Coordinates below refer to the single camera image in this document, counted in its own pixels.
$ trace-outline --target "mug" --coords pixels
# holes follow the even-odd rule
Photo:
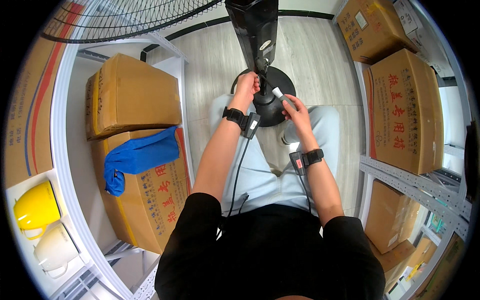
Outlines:
[[[60,223],[49,230],[34,246],[33,254],[42,265],[45,273],[57,279],[67,272],[68,262],[80,254],[65,226]],[[60,275],[52,276],[48,272],[63,267]]]
[[[41,237],[48,224],[60,220],[60,208],[50,181],[45,181],[24,193],[16,201],[13,213],[23,234],[25,230],[42,229],[40,234],[27,237],[29,240]]]

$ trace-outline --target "hand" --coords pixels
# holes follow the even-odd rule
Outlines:
[[[293,108],[287,101],[283,101],[282,104],[285,110],[282,111],[282,114],[285,115],[285,120],[292,120],[293,124],[295,124],[303,151],[309,152],[313,149],[318,149],[319,146],[312,132],[307,108],[297,97],[288,94],[285,94],[285,96],[293,102],[297,109]]]
[[[247,113],[248,106],[253,101],[253,94],[260,91],[260,84],[255,72],[240,75],[237,81],[237,90],[228,108],[236,108]]]

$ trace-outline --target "microfiber cloth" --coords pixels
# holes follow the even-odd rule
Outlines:
[[[172,126],[154,135],[128,140],[110,151],[105,157],[103,172],[107,182],[105,190],[118,197],[125,190],[123,173],[140,174],[179,158],[176,128]]]

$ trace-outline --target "mug handle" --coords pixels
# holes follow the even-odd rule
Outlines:
[[[22,230],[22,233],[25,235],[25,237],[29,240],[35,240],[35,239],[38,239],[39,237],[41,237],[44,233],[45,233],[45,230],[47,230],[47,226],[46,225],[43,225],[42,227],[42,232],[34,237],[31,237],[29,238],[26,234],[25,234],[25,230]]]
[[[45,271],[45,273],[47,273],[50,277],[52,277],[52,279],[60,278],[61,276],[63,276],[63,275],[67,272],[68,263],[65,263],[64,265],[62,265],[62,267],[63,267],[65,270],[63,270],[63,272],[62,272],[60,275],[52,276],[52,275],[50,275],[49,271]]]

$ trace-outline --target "white mug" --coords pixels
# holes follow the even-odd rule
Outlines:
[[[57,279],[67,272],[68,262],[74,259],[79,251],[65,226],[60,223],[45,233],[34,247],[34,256],[42,265],[45,273]],[[52,276],[48,272],[63,267],[60,275]]]

